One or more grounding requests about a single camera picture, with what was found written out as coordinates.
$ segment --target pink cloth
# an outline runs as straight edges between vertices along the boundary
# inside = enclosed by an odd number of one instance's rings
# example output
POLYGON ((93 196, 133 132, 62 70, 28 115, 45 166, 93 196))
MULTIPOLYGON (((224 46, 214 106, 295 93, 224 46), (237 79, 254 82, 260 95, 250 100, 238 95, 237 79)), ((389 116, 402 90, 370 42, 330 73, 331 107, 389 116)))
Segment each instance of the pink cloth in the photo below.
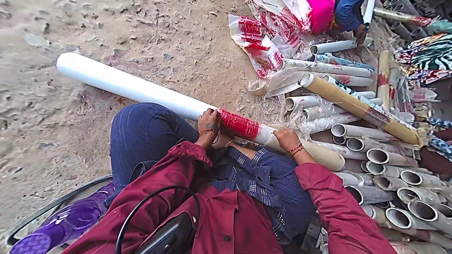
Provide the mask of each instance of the pink cloth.
POLYGON ((311 29, 323 33, 331 28, 334 19, 334 0, 307 0, 311 5, 311 29))

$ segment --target black cable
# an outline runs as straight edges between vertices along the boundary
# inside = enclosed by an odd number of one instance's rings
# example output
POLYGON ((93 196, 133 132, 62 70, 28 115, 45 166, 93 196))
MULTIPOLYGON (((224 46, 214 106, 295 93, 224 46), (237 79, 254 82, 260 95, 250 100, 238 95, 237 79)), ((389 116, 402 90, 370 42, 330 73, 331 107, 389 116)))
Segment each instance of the black cable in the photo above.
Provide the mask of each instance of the black cable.
POLYGON ((193 236, 195 235, 195 231, 196 228, 198 226, 198 222, 199 222, 199 215, 201 212, 201 208, 199 206, 199 199, 198 197, 196 197, 196 194, 189 188, 185 187, 185 186, 181 186, 181 185, 172 185, 172 186, 168 186, 165 188, 161 188, 157 191, 155 191, 154 193, 150 194, 149 196, 147 196, 145 199, 141 200, 141 202, 132 210, 132 212, 129 214, 129 216, 127 217, 126 221, 124 222, 124 224, 121 227, 121 230, 119 231, 118 234, 118 239, 116 240, 116 246, 115 246, 115 254, 121 254, 122 253, 122 242, 124 241, 124 234, 126 233, 126 229, 127 226, 129 225, 130 221, 132 220, 132 217, 135 215, 135 213, 138 211, 138 209, 140 209, 141 206, 144 205, 144 203, 146 203, 149 199, 153 198, 155 195, 167 191, 167 190, 171 190, 171 189, 182 189, 185 190, 188 194, 190 194, 196 202, 196 208, 197 208, 197 212, 196 212, 196 221, 194 223, 193 226, 193 230, 192 233, 190 235, 190 240, 193 238, 193 236))

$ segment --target maroon shirt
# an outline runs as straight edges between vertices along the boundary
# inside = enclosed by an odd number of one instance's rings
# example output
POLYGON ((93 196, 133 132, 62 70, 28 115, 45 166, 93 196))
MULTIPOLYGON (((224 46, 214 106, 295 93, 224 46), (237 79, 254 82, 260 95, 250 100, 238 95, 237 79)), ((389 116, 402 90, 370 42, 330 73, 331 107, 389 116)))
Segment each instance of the maroon shirt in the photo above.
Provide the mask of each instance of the maroon shirt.
MULTIPOLYGON (((201 215, 193 254, 283 253, 264 205, 247 193, 229 189, 219 193, 207 185, 202 176, 211 167, 202 147, 188 141, 174 146, 152 169, 125 187, 105 217, 63 253, 114 253, 119 230, 132 209, 149 194, 170 185, 197 191, 201 215)), ((342 187, 341 178, 324 166, 311 163, 296 167, 295 172, 325 223, 331 254, 395 254, 375 222, 342 187)), ((194 199, 183 202, 184 196, 182 190, 174 189, 146 202, 127 228, 122 252, 133 253, 158 228, 182 212, 193 218, 194 199)))

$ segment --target gold bracelet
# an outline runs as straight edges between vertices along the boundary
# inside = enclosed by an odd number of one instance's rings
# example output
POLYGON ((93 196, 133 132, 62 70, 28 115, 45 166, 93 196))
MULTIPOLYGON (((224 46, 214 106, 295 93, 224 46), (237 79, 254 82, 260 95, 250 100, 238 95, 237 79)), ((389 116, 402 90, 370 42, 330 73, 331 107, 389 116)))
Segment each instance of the gold bracelet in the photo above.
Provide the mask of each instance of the gold bracelet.
POLYGON ((225 147, 228 147, 232 142, 234 142, 233 140, 230 140, 226 143, 225 147))

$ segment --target dusty floor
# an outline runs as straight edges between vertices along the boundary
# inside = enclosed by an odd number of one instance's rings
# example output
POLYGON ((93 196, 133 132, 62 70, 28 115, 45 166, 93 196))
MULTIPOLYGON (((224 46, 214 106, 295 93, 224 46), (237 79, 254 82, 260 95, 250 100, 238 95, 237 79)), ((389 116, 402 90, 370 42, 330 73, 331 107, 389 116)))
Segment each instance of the dusty floor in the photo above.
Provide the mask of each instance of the dusty floor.
MULTIPOLYGON (((110 123, 133 103, 59 74, 63 52, 274 123, 275 99, 246 92, 256 74, 228 13, 251 16, 241 0, 0 0, 0 253, 20 220, 110 173, 110 123)), ((343 56, 375 66, 393 41, 385 27, 372 26, 370 51, 343 56)))

